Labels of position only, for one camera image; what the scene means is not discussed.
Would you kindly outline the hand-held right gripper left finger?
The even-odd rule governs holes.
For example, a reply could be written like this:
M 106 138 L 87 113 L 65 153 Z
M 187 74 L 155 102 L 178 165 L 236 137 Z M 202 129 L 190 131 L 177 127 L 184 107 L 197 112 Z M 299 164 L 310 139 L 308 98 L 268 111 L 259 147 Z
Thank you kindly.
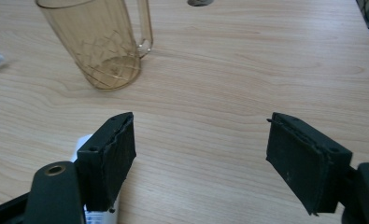
M 108 119 L 77 151 L 75 165 L 88 211 L 114 206 L 135 157 L 132 112 Z

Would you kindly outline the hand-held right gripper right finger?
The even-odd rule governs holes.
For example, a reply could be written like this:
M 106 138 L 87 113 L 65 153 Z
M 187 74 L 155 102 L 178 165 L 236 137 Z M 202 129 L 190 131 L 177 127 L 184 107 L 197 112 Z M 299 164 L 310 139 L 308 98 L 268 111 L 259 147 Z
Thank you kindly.
M 352 152 L 296 117 L 275 112 L 266 159 L 310 215 L 333 213 Z

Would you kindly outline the white toothpaste tube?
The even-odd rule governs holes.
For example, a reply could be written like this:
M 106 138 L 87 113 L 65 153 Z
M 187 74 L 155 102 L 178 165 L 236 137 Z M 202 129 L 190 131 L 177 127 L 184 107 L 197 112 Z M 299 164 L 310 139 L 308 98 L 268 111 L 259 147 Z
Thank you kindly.
M 81 136 L 76 144 L 75 151 L 71 157 L 71 161 L 77 159 L 77 151 L 91 138 L 90 134 Z M 85 211 L 86 224 L 117 224 L 119 219 L 119 200 L 117 198 L 114 203 L 114 212 L 89 212 Z

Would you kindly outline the amber transparent cup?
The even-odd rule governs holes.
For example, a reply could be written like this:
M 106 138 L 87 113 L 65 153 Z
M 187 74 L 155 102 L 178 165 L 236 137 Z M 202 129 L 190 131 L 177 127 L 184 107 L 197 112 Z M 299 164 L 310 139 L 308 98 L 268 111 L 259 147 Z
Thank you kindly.
M 35 0 L 86 79 L 98 90 L 121 89 L 141 71 L 153 45 L 149 0 L 136 0 L 135 39 L 125 0 Z

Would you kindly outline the dark round table grommet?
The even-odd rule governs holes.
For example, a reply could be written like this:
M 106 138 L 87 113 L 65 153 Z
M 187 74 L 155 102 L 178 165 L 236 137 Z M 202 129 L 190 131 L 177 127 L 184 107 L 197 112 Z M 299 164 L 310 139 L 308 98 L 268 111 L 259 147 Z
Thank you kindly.
M 191 7 L 205 7 L 212 4 L 214 0 L 187 0 L 187 3 Z

